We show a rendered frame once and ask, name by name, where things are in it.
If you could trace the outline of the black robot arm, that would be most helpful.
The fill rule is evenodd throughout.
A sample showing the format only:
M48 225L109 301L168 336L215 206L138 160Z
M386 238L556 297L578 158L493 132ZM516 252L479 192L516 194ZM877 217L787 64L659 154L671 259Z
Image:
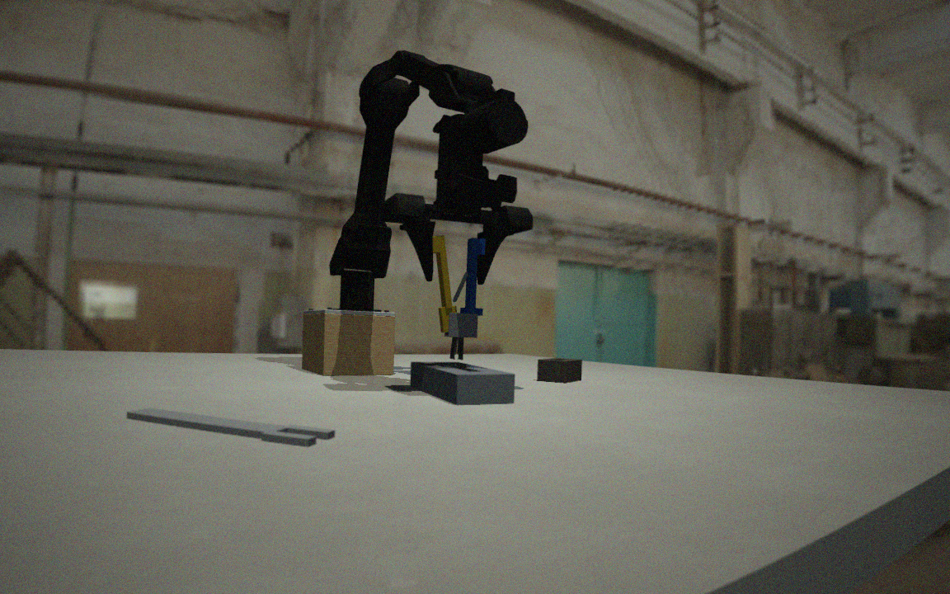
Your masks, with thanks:
M408 78L395 78L396 75ZM483 161L483 154L516 145L525 138L528 121L515 93L495 91L489 76L458 65L432 63L423 55L397 50L385 63L374 65L360 84L360 114L366 131L355 201L355 213L342 227L333 251L331 275L341 276L340 308L374 309L374 278L386 277L391 258L391 227L381 221L386 198L393 135L405 120L420 86L437 106L464 114L442 116L434 125L439 133L439 158L461 155ZM514 203L516 177L464 174L454 170L444 186L444 202L454 198L463 205L501 210ZM344 268L344 270L343 270ZM346 270L355 268L356 270Z

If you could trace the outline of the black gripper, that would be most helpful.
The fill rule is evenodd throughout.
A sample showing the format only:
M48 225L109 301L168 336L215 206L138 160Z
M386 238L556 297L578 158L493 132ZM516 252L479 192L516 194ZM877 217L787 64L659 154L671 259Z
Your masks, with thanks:
M433 200L433 205L426 204L425 196L393 193L383 203L381 221L398 223L400 230L410 234L426 281L432 281L433 276L432 236L436 222L430 222L430 219L483 224L483 232L477 234L477 239L486 239L485 255L477 256L477 284L485 285L491 261L501 242L510 234L533 230L533 217L528 208L508 205L502 206L501 210L480 210L482 206L463 205L454 195L451 195L451 200L444 202L446 179L456 163L456 170L464 174L487 174L487 166L482 165L481 159L461 155L439 158L435 173L435 179L438 179L436 200Z

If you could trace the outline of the grey forked flat bar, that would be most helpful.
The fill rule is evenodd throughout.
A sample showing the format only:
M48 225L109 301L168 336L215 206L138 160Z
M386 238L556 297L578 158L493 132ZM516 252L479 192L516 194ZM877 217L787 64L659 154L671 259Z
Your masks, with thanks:
M209 415L168 411L159 408L127 411L127 418L128 420L161 422L163 425L216 431L217 433L225 433L225 435L259 437L261 442L276 442L293 446L313 446L316 445L316 439L329 440L331 437L335 437L335 430L331 429L228 420L222 417L209 417Z

